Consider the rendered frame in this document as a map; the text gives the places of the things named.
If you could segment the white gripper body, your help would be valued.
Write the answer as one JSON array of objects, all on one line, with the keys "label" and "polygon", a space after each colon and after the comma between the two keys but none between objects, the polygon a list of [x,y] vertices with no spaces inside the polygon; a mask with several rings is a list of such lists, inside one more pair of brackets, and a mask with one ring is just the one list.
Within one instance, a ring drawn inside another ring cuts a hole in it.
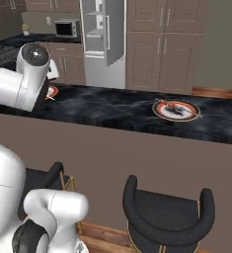
[{"label": "white gripper body", "polygon": [[49,64],[48,72],[47,72],[47,78],[49,80],[56,79],[59,77],[59,72],[56,66],[56,63],[52,59]]}]

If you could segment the grey fridge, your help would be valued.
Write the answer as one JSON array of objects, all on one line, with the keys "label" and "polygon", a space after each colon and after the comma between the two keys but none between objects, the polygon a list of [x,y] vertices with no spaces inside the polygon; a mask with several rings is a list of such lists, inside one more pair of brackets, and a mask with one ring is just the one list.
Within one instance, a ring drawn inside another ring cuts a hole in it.
[{"label": "grey fridge", "polygon": [[125,88],[125,56],[107,66],[104,0],[80,0],[84,63],[88,86]]}]

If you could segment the grey fridge door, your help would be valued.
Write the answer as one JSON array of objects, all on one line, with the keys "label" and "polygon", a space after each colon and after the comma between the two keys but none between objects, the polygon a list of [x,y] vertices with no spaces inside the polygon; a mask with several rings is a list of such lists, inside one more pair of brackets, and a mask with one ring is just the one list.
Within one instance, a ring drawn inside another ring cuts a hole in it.
[{"label": "grey fridge door", "polygon": [[[111,49],[107,50],[106,16],[110,16]],[[124,53],[124,0],[104,0],[105,56],[107,66],[117,62]]]}]

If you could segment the brown base cupboard run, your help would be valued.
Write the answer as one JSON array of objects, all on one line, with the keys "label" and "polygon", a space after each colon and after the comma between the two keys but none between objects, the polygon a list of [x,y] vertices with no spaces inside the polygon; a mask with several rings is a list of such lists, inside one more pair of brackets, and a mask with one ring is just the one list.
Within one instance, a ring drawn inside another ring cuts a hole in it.
[{"label": "brown base cupboard run", "polygon": [[85,85],[83,45],[66,42],[39,42],[55,61],[59,77],[54,83]]}]

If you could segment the silver microwave oven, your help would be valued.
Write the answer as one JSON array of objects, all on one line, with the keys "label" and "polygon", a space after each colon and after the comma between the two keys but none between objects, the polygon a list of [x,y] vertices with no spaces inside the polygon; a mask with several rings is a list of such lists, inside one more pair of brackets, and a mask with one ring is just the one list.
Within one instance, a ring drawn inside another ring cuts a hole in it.
[{"label": "silver microwave oven", "polygon": [[80,22],[75,19],[62,19],[54,22],[59,37],[77,39],[80,36]]}]

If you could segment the tall brown cupboard run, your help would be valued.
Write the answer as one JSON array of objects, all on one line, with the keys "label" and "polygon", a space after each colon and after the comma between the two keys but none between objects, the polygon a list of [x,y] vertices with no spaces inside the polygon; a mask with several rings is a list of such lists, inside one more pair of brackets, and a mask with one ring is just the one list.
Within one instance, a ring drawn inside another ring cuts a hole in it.
[{"label": "tall brown cupboard run", "polygon": [[189,94],[208,0],[127,0],[126,87]]}]

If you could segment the brown wall cupboard run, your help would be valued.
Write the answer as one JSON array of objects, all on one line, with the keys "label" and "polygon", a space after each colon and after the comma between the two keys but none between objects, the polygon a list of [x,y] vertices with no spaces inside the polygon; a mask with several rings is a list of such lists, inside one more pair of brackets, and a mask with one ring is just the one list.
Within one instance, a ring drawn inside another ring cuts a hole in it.
[{"label": "brown wall cupboard run", "polygon": [[0,0],[0,15],[23,12],[78,13],[79,0]]}]

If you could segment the black stool with gold frame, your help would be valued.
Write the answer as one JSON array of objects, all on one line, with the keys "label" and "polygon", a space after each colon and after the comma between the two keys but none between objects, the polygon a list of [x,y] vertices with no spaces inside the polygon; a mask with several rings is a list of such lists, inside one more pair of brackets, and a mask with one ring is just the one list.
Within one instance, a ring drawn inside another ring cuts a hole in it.
[{"label": "black stool with gold frame", "polygon": [[77,238],[75,223],[85,217],[89,204],[84,195],[67,192],[69,184],[74,180],[64,175],[61,162],[55,162],[47,172],[27,168],[16,234],[49,241]]},{"label": "black stool with gold frame", "polygon": [[138,253],[196,253],[215,220],[212,191],[204,188],[198,201],[137,189],[130,175],[122,194],[127,234]]}]

